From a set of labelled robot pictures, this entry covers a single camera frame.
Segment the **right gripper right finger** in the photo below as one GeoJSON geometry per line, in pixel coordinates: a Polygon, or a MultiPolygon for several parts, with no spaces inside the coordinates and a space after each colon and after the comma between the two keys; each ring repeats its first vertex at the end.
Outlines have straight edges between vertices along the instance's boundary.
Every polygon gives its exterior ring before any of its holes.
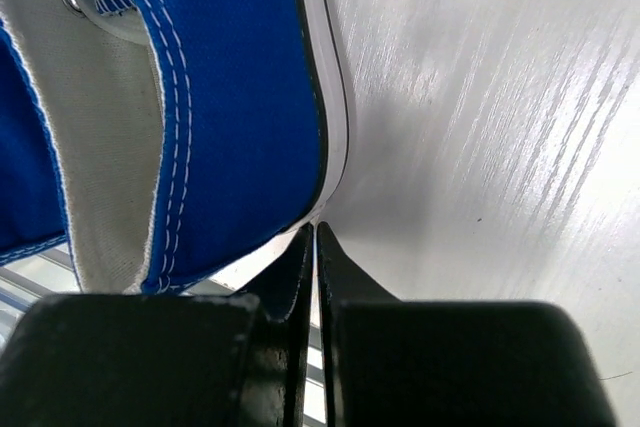
{"type": "Polygon", "coordinates": [[[317,228],[331,426],[612,426],[584,338],[553,304],[403,301],[317,228]]]}

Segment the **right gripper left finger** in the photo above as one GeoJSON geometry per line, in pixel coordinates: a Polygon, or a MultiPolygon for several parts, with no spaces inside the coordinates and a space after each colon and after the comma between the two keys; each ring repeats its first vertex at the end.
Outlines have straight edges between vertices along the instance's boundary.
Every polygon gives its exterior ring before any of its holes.
{"type": "Polygon", "coordinates": [[[230,295],[56,294],[1,354],[5,426],[299,426],[314,229],[230,295]]]}

